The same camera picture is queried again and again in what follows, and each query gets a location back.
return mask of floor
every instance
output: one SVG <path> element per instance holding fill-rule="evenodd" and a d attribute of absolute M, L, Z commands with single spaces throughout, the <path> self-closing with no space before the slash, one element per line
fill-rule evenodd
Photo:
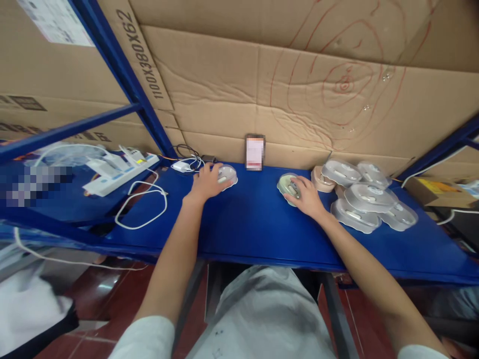
<path fill-rule="evenodd" d="M 128 262 L 128 268 L 144 268 Z M 75 300 L 82 320 L 109 321 L 89 332 L 65 334 L 52 342 L 35 359 L 106 359 L 122 333 L 131 323 L 146 292 L 153 266 L 138 271 L 108 270 L 90 267 L 66 293 Z M 205 330 L 206 276 L 189 313 L 173 358 L 185 358 Z M 393 359 L 394 353 L 375 308 L 359 290 L 340 290 L 340 298 L 353 334 L 360 359 Z M 326 297 L 319 296 L 319 310 L 330 329 Z"/>

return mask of charger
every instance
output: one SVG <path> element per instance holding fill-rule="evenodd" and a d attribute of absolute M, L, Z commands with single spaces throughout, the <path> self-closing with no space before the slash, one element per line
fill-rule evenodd
<path fill-rule="evenodd" d="M 145 157 L 141 154 L 139 150 L 128 150 L 127 148 L 120 145 L 120 149 L 125 154 L 127 161 L 134 167 L 138 167 L 141 163 L 145 162 Z"/>
<path fill-rule="evenodd" d="M 191 172 L 191 167 L 186 162 L 178 161 L 173 163 L 171 167 L 178 172 L 182 172 L 182 173 Z"/>
<path fill-rule="evenodd" d="M 97 172 L 100 176 L 108 179 L 112 179 L 121 173 L 116 168 L 111 167 L 106 161 L 99 159 L 90 159 L 86 165 Z"/>
<path fill-rule="evenodd" d="M 127 162 L 123 160 L 123 158 L 121 158 L 121 156 L 118 156 L 112 153 L 108 153 L 104 155 L 102 158 L 109 164 L 119 169 L 120 171 L 126 171 L 127 169 L 131 167 Z"/>

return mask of beige container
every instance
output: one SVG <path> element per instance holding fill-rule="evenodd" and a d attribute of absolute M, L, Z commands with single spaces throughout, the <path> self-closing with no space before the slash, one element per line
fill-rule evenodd
<path fill-rule="evenodd" d="M 325 193 L 330 193 L 333 191 L 334 187 L 336 186 L 336 182 L 327 179 L 325 176 L 321 174 L 321 169 L 323 166 L 316 166 L 311 171 L 311 181 L 314 184 L 314 187 L 320 191 Z"/>

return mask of power strip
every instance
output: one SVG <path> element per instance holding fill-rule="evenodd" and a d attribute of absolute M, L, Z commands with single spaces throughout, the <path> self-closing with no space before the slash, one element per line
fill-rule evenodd
<path fill-rule="evenodd" d="M 148 153 L 148 156 L 145 158 L 143 162 L 141 162 L 137 167 L 130 167 L 126 171 L 123 171 L 119 175 L 115 176 L 112 179 L 107 179 L 105 177 L 99 177 L 96 180 L 93 180 L 92 182 L 87 183 L 86 185 L 83 186 L 83 189 L 88 191 L 90 194 L 95 194 L 100 197 L 104 197 L 114 190 L 116 190 L 118 187 L 120 187 L 122 184 L 125 184 L 129 180 L 133 179 L 137 175 L 139 175 L 141 172 L 145 171 L 145 169 L 151 167 L 154 165 L 156 162 L 158 162 L 160 159 L 158 158 L 157 155 L 152 155 Z"/>

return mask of phone screen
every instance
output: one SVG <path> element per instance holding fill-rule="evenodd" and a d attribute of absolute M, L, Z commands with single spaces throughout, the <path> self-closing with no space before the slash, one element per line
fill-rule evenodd
<path fill-rule="evenodd" d="M 246 169 L 261 171 L 264 160 L 264 136 L 246 137 Z"/>

